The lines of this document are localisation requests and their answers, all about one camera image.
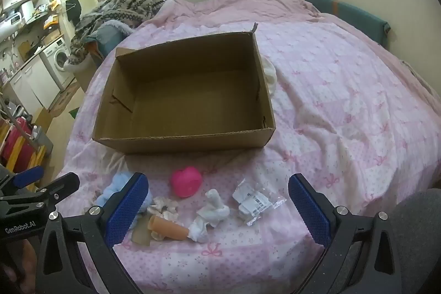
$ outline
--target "plastic bag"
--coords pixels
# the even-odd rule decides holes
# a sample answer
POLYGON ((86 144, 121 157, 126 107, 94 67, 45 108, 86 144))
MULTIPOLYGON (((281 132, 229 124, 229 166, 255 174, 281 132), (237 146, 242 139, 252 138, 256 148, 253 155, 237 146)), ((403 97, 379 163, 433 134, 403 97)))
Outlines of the plastic bag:
POLYGON ((268 213, 279 207, 286 198, 264 188, 262 184, 243 179, 233 193, 233 198, 239 203, 238 216, 247 226, 251 226, 261 218, 263 212, 268 213))

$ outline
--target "tan plastic cup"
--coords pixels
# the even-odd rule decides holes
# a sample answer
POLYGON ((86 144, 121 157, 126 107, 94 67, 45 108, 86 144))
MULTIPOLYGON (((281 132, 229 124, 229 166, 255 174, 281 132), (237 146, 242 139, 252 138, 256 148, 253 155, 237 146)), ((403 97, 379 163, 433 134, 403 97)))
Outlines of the tan plastic cup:
POLYGON ((187 239, 188 228, 182 227, 172 221, 153 215, 147 226, 148 229, 153 232, 159 233, 171 239, 177 241, 183 241, 187 239))

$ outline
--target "cardboard piece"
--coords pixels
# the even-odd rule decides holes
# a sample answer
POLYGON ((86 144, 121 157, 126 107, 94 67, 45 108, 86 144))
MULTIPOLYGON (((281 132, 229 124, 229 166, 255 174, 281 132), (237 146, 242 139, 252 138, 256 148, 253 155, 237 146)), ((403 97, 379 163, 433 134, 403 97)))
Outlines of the cardboard piece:
POLYGON ((50 32, 47 36, 43 38, 43 44, 45 46, 48 46, 50 43, 52 43, 57 37, 61 35, 61 31, 59 29, 56 29, 52 32, 50 32))
POLYGON ((93 139, 124 154, 263 147, 275 130, 254 33, 117 48, 93 139))
POLYGON ((41 126, 45 133, 48 132, 52 122, 52 115, 45 107, 39 108, 33 116, 34 125, 41 126))
POLYGON ((141 244, 143 246, 149 246, 152 239, 151 230, 147 228, 150 220, 149 214, 144 214, 138 219, 136 226, 133 228, 131 241, 141 244))
POLYGON ((20 57, 21 59, 26 62, 27 58, 27 53, 30 50, 31 46, 30 43, 26 40, 25 42, 22 42, 19 46, 18 46, 18 52, 20 53, 20 57))

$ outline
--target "pink bedsheet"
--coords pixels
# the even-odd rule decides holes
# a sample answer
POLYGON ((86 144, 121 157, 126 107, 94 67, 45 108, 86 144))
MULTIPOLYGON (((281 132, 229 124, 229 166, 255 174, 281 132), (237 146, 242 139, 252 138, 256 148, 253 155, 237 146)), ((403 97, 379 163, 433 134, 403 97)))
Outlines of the pink bedsheet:
MULTIPOLYGON (((179 202, 185 224, 210 188, 233 206, 234 188, 248 176, 287 197, 288 178, 301 172, 334 205, 357 214, 389 211, 438 177, 440 104, 390 53, 304 0, 168 0, 120 46, 138 49, 213 31, 249 31, 254 22, 261 54, 277 71, 272 98, 277 129, 265 148, 123 156, 93 142, 112 52, 89 86, 69 141, 62 173, 77 173, 81 186, 60 203, 63 216, 84 213, 122 170, 143 172, 154 196, 169 196, 172 171, 199 168, 202 189, 179 202)), ((207 294, 289 293, 321 251, 289 200, 251 227, 231 217, 209 233, 204 245, 152 241, 150 247, 132 243, 129 233, 114 249, 146 293, 207 294)))

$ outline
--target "blue fluffy cloth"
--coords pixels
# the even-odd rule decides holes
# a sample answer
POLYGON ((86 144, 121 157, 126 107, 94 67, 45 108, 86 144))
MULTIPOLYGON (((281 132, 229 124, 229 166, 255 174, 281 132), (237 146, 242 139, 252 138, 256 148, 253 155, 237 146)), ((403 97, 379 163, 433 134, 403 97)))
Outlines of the blue fluffy cloth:
MULTIPOLYGON (((106 187, 103 191, 103 194, 96 199, 95 204, 97 206, 103 207, 107 200, 115 193, 120 192, 120 190, 123 189, 123 187, 126 185, 127 182, 129 182, 130 178, 133 176, 133 174, 128 172, 123 172, 116 174, 113 176, 112 183, 106 187)), ((135 217, 135 219, 132 222, 132 225, 130 226, 130 229, 133 229, 135 227, 136 222, 138 221, 138 218, 141 216, 142 213, 147 211, 147 207, 149 207, 152 204, 152 194, 150 192, 147 194, 146 199, 144 200, 141 208, 138 211, 138 215, 135 217)))

